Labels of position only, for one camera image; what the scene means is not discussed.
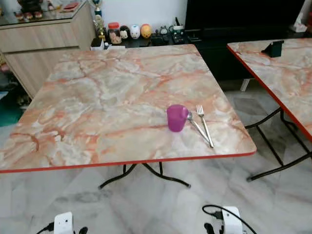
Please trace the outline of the small red tray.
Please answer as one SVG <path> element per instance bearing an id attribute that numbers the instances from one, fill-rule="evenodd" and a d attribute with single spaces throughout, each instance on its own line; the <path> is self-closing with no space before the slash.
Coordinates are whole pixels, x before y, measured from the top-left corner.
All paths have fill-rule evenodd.
<path id="1" fill-rule="evenodd" d="M 78 6 L 80 5 L 80 2 L 70 2 L 61 9 L 62 13 L 70 13 L 74 11 Z"/>

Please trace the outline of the gold trophy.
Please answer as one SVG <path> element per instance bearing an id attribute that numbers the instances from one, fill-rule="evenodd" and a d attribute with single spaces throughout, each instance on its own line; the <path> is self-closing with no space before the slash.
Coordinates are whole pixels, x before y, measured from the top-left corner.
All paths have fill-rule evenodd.
<path id="1" fill-rule="evenodd" d="M 106 36 L 106 30 L 103 26 L 103 17 L 102 17 L 102 9 L 101 9 L 101 4 L 102 4 L 102 0 L 91 0 L 91 2 L 93 2 L 95 9 L 94 9 L 94 14 L 95 14 L 95 20 L 94 20 L 94 25 L 96 28 L 96 33 L 97 36 L 102 39 L 105 40 Z"/>

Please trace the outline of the purple plastic cup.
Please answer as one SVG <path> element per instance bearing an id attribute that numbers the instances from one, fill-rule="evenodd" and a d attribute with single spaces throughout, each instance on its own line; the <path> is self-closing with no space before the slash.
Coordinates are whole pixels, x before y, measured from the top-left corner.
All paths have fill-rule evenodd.
<path id="1" fill-rule="evenodd" d="M 173 104 L 166 109 L 166 114 L 169 130 L 175 133 L 183 131 L 189 114 L 187 107 L 181 104 Z"/>

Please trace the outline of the white egg figurine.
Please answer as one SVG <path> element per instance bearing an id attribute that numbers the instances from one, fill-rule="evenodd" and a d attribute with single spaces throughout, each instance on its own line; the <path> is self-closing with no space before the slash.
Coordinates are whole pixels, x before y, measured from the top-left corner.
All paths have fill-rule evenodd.
<path id="1" fill-rule="evenodd" d="M 141 30 L 140 27 L 137 24 L 131 25 L 130 27 L 130 33 L 132 39 L 138 39 L 141 36 Z"/>

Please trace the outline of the small black stand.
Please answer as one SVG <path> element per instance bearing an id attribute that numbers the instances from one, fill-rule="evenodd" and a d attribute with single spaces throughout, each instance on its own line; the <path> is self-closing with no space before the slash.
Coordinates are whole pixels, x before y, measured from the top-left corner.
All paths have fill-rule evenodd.
<path id="1" fill-rule="evenodd" d="M 261 52 L 270 58 L 278 58 L 282 54 L 284 40 L 272 41 Z"/>

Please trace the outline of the black television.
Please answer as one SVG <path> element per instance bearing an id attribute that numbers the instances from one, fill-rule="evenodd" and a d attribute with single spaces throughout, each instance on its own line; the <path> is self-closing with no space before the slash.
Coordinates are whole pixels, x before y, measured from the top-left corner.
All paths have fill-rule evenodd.
<path id="1" fill-rule="evenodd" d="M 285 26 L 305 0 L 187 0 L 185 29 Z"/>

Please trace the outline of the yellow egg figurine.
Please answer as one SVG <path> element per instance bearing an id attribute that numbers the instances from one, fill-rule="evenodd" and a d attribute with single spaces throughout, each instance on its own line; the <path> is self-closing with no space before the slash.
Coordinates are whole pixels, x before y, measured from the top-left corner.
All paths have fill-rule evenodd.
<path id="1" fill-rule="evenodd" d="M 150 36 L 152 35 L 151 26 L 149 24 L 143 24 L 140 28 L 140 33 L 144 39 L 149 39 Z"/>

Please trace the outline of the silver metal spoon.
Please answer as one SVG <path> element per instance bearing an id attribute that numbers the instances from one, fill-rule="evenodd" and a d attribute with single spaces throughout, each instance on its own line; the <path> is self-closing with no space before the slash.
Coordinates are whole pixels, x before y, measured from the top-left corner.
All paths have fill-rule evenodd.
<path id="1" fill-rule="evenodd" d="M 187 111 L 187 120 L 194 125 L 194 127 L 197 129 L 197 131 L 201 134 L 201 136 L 204 138 L 205 142 L 212 148 L 212 144 L 210 143 L 209 138 L 204 134 L 204 132 L 199 127 L 198 123 L 193 119 L 193 114 L 190 111 Z"/>

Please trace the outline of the dark egg figurine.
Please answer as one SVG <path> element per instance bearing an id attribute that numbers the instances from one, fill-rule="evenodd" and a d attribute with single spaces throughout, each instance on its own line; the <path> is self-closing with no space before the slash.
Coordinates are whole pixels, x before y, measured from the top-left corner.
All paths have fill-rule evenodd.
<path id="1" fill-rule="evenodd" d="M 122 25 L 119 29 L 119 32 L 122 40 L 127 40 L 131 38 L 131 30 L 127 25 Z"/>

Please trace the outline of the dark green cat figurine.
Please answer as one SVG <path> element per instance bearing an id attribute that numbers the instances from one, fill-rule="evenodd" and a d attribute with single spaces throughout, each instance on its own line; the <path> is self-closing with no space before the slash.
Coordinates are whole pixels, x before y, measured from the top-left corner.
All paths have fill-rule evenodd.
<path id="1" fill-rule="evenodd" d="M 184 27 L 176 20 L 176 24 L 170 27 L 174 44 L 184 43 Z"/>

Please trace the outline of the marble pattern folding table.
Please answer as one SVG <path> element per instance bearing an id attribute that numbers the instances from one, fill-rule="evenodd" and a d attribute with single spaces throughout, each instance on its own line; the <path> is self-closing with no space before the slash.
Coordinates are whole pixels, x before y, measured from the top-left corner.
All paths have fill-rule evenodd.
<path id="1" fill-rule="evenodd" d="M 188 120 L 171 132 L 166 109 L 181 104 Z M 252 156 L 257 147 L 199 50 L 192 44 L 62 56 L 3 147 L 0 175 L 122 165 L 120 180 L 142 165 L 163 180 L 163 162 Z"/>
<path id="2" fill-rule="evenodd" d="M 283 39 L 282 54 L 278 58 L 270 58 L 261 51 L 272 41 L 257 40 L 245 42 L 232 42 L 227 45 L 237 60 L 252 74 L 254 80 L 262 85 L 278 103 L 278 109 L 265 116 L 256 123 L 246 126 L 246 129 L 256 129 L 261 135 L 274 158 L 279 163 L 276 169 L 252 175 L 247 181 L 254 181 L 264 176 L 276 174 L 311 158 L 309 149 L 295 131 L 299 130 L 310 140 L 312 138 L 306 125 L 312 123 L 312 40 Z M 290 163 L 284 163 L 275 151 L 270 141 L 262 132 L 261 124 L 279 114 L 281 122 L 285 125 L 294 139 L 303 147 L 305 154 Z"/>

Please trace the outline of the red lidded clear jar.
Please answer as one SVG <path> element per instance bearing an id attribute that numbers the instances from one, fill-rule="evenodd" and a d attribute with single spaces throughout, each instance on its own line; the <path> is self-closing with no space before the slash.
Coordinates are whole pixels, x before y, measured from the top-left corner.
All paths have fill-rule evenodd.
<path id="1" fill-rule="evenodd" d="M 118 22 L 111 22 L 108 24 L 108 34 L 111 44 L 122 44 L 120 25 Z"/>

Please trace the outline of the light wooden cabinet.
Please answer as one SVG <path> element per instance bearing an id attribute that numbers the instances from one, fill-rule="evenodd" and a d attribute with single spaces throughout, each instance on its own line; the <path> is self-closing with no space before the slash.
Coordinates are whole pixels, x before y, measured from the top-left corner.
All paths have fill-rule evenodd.
<path id="1" fill-rule="evenodd" d="M 30 98 L 38 93 L 56 63 L 75 50 L 89 51 L 96 37 L 89 0 L 76 2 L 71 13 L 44 12 L 40 20 L 18 20 L 16 10 L 0 17 L 0 53 Z"/>

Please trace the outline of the silver metal fork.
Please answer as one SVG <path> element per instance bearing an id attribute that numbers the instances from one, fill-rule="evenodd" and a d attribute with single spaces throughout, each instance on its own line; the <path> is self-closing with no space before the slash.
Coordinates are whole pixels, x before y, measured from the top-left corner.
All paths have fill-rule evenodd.
<path id="1" fill-rule="evenodd" d="M 203 124 L 203 128 L 205 130 L 205 134 L 207 136 L 207 139 L 209 139 L 209 145 L 211 148 L 214 148 L 214 143 L 212 141 L 212 137 L 211 137 L 211 134 L 209 132 L 209 129 L 207 128 L 207 124 L 206 124 L 206 121 L 205 121 L 205 112 L 203 110 L 203 106 L 202 105 L 197 105 L 196 106 L 196 113 L 200 116 L 201 118 L 201 122 Z"/>

